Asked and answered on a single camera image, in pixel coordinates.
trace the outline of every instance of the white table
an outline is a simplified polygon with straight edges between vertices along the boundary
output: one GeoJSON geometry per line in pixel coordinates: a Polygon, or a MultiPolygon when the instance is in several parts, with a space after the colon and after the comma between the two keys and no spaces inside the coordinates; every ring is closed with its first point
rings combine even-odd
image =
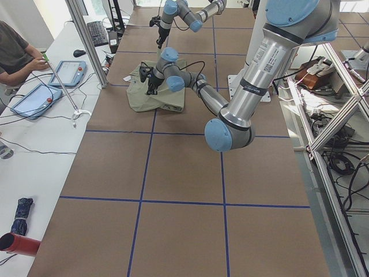
{"type": "MultiPolygon", "coordinates": [[[[93,73],[93,67],[87,55],[73,57],[73,51],[76,49],[84,49],[84,47],[74,24],[67,23],[46,54],[55,67],[61,60],[86,61],[87,72],[82,80],[84,82],[93,73]]],[[[110,52],[110,49],[108,45],[105,45],[97,47],[96,51],[100,61],[103,61],[106,55],[104,51],[110,52]]],[[[34,74],[41,75],[48,72],[51,71],[34,72],[34,74]]],[[[43,76],[41,78],[47,84],[50,77],[43,76]]],[[[18,94],[25,95],[39,83],[38,79],[27,82],[21,87],[18,94]]],[[[93,75],[81,89],[87,94],[84,109],[92,111],[100,93],[100,84],[96,75],[93,75]]],[[[85,96],[77,90],[72,98],[81,108],[85,96]]],[[[20,98],[14,98],[9,106],[13,106],[19,100],[20,98]]],[[[73,113],[74,109],[68,98],[63,97],[44,115],[48,117],[62,115],[70,118],[73,113]]],[[[6,108],[2,113],[0,124],[21,118],[19,116],[4,118],[7,115],[13,115],[9,108],[6,108]]],[[[35,121],[25,119],[8,125],[0,125],[0,132],[2,132],[4,139],[29,149],[42,152],[77,152],[89,117],[86,114],[80,116],[76,120],[76,128],[68,119],[39,118],[35,121]]],[[[41,241],[75,155],[42,155],[28,152],[14,144],[4,143],[14,150],[14,155],[7,160],[0,159],[0,235],[10,231],[17,208],[17,200],[22,197],[31,197],[35,204],[32,206],[27,220],[27,237],[41,241]]],[[[5,252],[0,252],[0,260],[9,256],[5,252]]],[[[33,257],[18,255],[0,267],[0,276],[25,277],[33,260],[33,257]]]]}

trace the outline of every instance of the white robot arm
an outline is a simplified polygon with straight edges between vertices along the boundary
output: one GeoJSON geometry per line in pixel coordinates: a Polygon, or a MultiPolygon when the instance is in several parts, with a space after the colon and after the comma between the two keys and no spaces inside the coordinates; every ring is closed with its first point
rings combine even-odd
{"type": "Polygon", "coordinates": [[[159,27],[159,38],[156,44],[159,49],[169,36],[172,23],[176,16],[179,16],[189,28],[198,32],[205,21],[212,18],[215,14],[222,14],[227,0],[209,0],[210,5],[197,11],[192,12],[186,0],[167,0],[164,5],[163,15],[156,16],[150,20],[150,27],[157,25],[159,27]]]}
{"type": "Polygon", "coordinates": [[[164,80],[174,92],[184,87],[193,89],[217,117],[205,126],[206,142],[211,149],[224,152],[245,147],[255,136],[251,117],[284,60],[302,44],[334,40],[339,8],[340,0],[269,0],[264,39],[230,102],[203,75],[180,71],[176,64],[178,53],[173,48],[164,49],[156,66],[146,75],[149,90],[156,90],[164,80]]]}

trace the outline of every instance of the person's arm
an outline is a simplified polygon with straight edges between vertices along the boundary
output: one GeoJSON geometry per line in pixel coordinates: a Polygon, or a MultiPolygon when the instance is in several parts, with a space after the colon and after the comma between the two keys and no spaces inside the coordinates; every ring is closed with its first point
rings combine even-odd
{"type": "Polygon", "coordinates": [[[32,71],[43,70],[47,68],[48,64],[45,64],[44,59],[42,57],[38,57],[13,74],[8,74],[7,72],[1,73],[0,83],[13,87],[25,81],[32,71]]]}
{"type": "Polygon", "coordinates": [[[36,48],[34,48],[34,46],[32,45],[28,45],[24,51],[30,55],[30,56],[33,56],[34,58],[42,58],[42,54],[39,50],[37,50],[36,48]]]}

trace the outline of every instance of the white mounting plate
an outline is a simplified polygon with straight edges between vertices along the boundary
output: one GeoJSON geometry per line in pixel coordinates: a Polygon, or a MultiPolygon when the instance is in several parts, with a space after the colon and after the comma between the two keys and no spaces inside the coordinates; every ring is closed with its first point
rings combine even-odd
{"type": "MultiPolygon", "coordinates": [[[[232,82],[234,81],[234,79],[236,79],[237,75],[228,75],[228,88],[229,88],[229,97],[230,99],[232,99],[233,95],[236,92],[237,86],[231,86],[232,82]]],[[[267,92],[262,99],[260,100],[261,102],[270,102],[271,98],[270,98],[270,94],[269,92],[267,92]]]]}
{"type": "MultiPolygon", "coordinates": [[[[350,59],[357,53],[357,50],[342,50],[341,53],[345,59],[350,59]]],[[[359,59],[350,60],[348,61],[348,64],[353,70],[367,71],[368,63],[362,62],[359,59]]]]}

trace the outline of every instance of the computer mouse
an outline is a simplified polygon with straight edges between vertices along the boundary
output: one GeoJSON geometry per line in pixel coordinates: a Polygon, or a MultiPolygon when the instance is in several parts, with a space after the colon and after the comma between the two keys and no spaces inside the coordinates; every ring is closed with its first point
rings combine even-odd
{"type": "Polygon", "coordinates": [[[82,55],[84,55],[84,54],[86,54],[86,51],[85,50],[75,50],[74,52],[73,52],[73,56],[75,57],[75,58],[78,58],[78,57],[80,57],[80,56],[82,56],[82,55]]]}

